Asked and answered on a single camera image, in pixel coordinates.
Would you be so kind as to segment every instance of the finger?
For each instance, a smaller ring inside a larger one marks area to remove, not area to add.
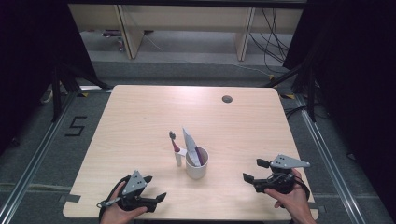
[[[122,187],[125,185],[125,181],[122,181],[116,188],[116,190],[114,190],[114,193],[111,195],[110,200],[113,200],[115,198],[117,198],[119,196],[120,190],[122,189]]]
[[[272,198],[277,199],[278,201],[282,201],[282,199],[285,197],[285,195],[277,192],[274,189],[265,189],[264,192],[269,196],[271,196]]]
[[[293,173],[294,173],[294,175],[295,175],[295,176],[297,176],[297,177],[301,178],[301,173],[300,173],[300,172],[298,172],[298,170],[297,170],[297,169],[295,169],[295,168],[291,168],[291,170],[293,171]]]
[[[278,207],[280,207],[280,206],[282,206],[282,205],[283,205],[282,202],[276,201],[276,203],[274,204],[274,208],[278,208]]]
[[[144,213],[146,213],[148,211],[147,207],[138,207],[134,210],[132,210],[131,212],[129,212],[129,216],[130,218],[135,218],[138,217]]]

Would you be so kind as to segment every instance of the gray carpet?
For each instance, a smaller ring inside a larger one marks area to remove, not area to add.
[[[265,66],[250,66],[250,69],[246,69],[234,65],[210,63],[93,63],[93,65],[97,76],[110,85],[260,87],[269,82],[269,77],[251,68],[260,69],[276,77],[280,76],[279,73],[269,71]],[[271,69],[286,71],[281,67],[271,67]],[[91,85],[86,80],[78,82],[80,85]],[[292,79],[287,80],[278,85],[277,90],[279,93],[290,93],[291,83]],[[89,93],[87,97],[77,97],[73,101],[35,175],[32,186],[25,194],[11,223],[43,223],[48,220],[56,223],[97,223],[96,218],[64,217],[62,213],[64,203],[60,202],[60,198],[73,186],[109,95],[110,93]],[[296,100],[281,99],[281,102],[285,109],[297,107]],[[51,109],[51,104],[38,107],[20,134],[21,145],[8,148],[0,158],[0,202],[4,202],[7,198],[12,190],[12,184],[18,181],[50,126]],[[327,117],[325,109],[316,107],[316,113],[317,125],[352,194],[357,199],[367,223],[393,223],[359,165],[347,158],[346,144],[332,124],[331,118]],[[75,123],[85,128],[80,136],[66,136],[77,131],[69,128],[75,116],[86,117],[78,119]],[[310,161],[312,164],[312,167],[305,169],[305,172],[311,191],[320,207],[318,223],[352,223],[315,142],[306,128],[301,112],[289,118],[289,125],[302,160]]]

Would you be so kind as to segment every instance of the aluminum rail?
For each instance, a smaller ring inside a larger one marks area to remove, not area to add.
[[[18,206],[23,199],[26,190],[29,188],[30,183],[32,182],[35,174],[37,173],[38,168],[40,167],[41,162],[44,160],[49,148],[52,143],[55,134],[57,133],[59,127],[61,126],[64,115],[66,114],[68,108],[72,104],[73,100],[76,99],[78,94],[76,92],[69,93],[64,100],[64,110],[60,114],[59,118],[51,123],[49,129],[47,130],[43,140],[38,146],[35,155],[30,160],[27,165],[25,171],[23,172],[20,180],[15,185],[15,188],[12,190],[11,194],[8,196],[6,203],[3,204],[0,210],[0,221],[2,224],[8,224],[15,212],[17,211]]]
[[[298,106],[306,105],[302,95],[296,94],[296,100]],[[338,169],[334,159],[332,158],[332,153],[328,149],[318,129],[317,124],[312,121],[306,110],[303,110],[302,114],[305,124],[308,127],[309,132],[311,132],[312,137],[314,138],[315,144],[318,148],[318,152],[323,159],[326,169],[329,172],[330,178],[332,179],[332,182],[334,183],[334,186],[338,194],[340,195],[341,201],[343,202],[344,207],[346,208],[346,212],[348,213],[352,223],[367,223],[361,213],[361,209],[359,208],[358,203],[356,202],[354,196],[352,195],[352,192],[347,186],[347,183],[341,175],[341,172]]]

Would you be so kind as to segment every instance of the black tape marking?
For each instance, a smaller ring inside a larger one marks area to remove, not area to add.
[[[79,195],[67,194],[67,195],[62,195],[61,198],[59,199],[59,202],[60,203],[65,203],[65,202],[78,203],[80,198],[81,198],[81,196],[79,196]]]
[[[86,118],[87,118],[87,116],[75,116],[75,117],[73,118],[73,121],[72,121],[72,123],[70,124],[70,127],[69,127],[69,128],[76,128],[76,129],[79,129],[79,132],[78,132],[78,133],[67,133],[67,134],[65,134],[64,136],[66,136],[66,137],[79,137],[79,136],[81,136],[82,130],[84,130],[85,126],[82,126],[82,125],[74,125],[74,123],[76,122],[77,119],[86,119]]]
[[[310,209],[318,209],[318,205],[316,203],[308,202],[308,206]]]
[[[327,209],[325,206],[318,206],[318,210],[320,213],[327,213]]]

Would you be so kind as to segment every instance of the black cable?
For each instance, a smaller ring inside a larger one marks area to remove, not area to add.
[[[265,38],[265,36],[264,35],[262,35],[262,33],[260,33],[260,35],[262,36],[262,38],[266,41],[266,42],[269,42],[269,40],[267,39],[267,38]],[[278,45],[276,45],[276,44],[274,44],[274,43],[272,43],[272,42],[270,42],[270,45],[272,45],[272,46],[274,46],[274,47],[278,47]]]
[[[291,117],[291,115],[293,115],[295,112],[299,111],[299,110],[306,110],[308,108],[308,105],[302,105],[293,109],[285,109],[285,115],[286,115],[286,119],[289,119]]]
[[[268,19],[267,19],[266,15],[265,15],[265,12],[264,12],[264,9],[263,9],[263,8],[262,8],[262,15],[264,16],[265,20],[267,21],[267,24],[268,24],[268,26],[270,27],[271,33],[274,35],[274,38],[276,39],[276,42],[278,42],[280,45],[283,45],[283,47],[285,47],[286,49],[289,49],[288,46],[286,46],[285,44],[283,44],[283,42],[280,41],[279,38],[277,38],[277,31],[274,32],[274,27],[275,27],[275,29],[276,29],[276,8],[273,8],[273,15],[274,15],[274,18],[273,18],[273,24],[274,24],[274,25],[273,25],[273,28],[271,27],[270,22],[268,21]]]
[[[279,61],[280,63],[283,63],[283,60],[279,57],[277,57],[273,52],[269,51],[265,47],[263,47],[254,37],[252,34],[250,34],[251,39],[253,42],[256,44],[256,46],[262,50],[264,53],[269,54],[271,57],[273,57],[275,60]]]
[[[265,49],[268,49],[268,43],[271,41],[271,36],[272,36],[272,34],[273,34],[273,31],[272,31],[272,27],[271,27],[271,25],[270,25],[270,23],[269,23],[269,21],[267,20],[267,23],[268,23],[268,27],[270,28],[270,36],[268,37],[268,42],[267,42],[267,44],[265,45]],[[268,66],[267,66],[267,62],[266,62],[266,60],[265,60],[265,54],[264,54],[264,61],[265,61],[265,66],[268,68],[268,69],[270,69]]]
[[[297,178],[300,180],[300,181],[294,180],[294,182],[303,188],[303,190],[305,191],[306,200],[308,201],[309,197],[311,196],[311,191],[309,190],[309,188],[306,186],[306,184],[300,177],[295,176],[294,178]]]

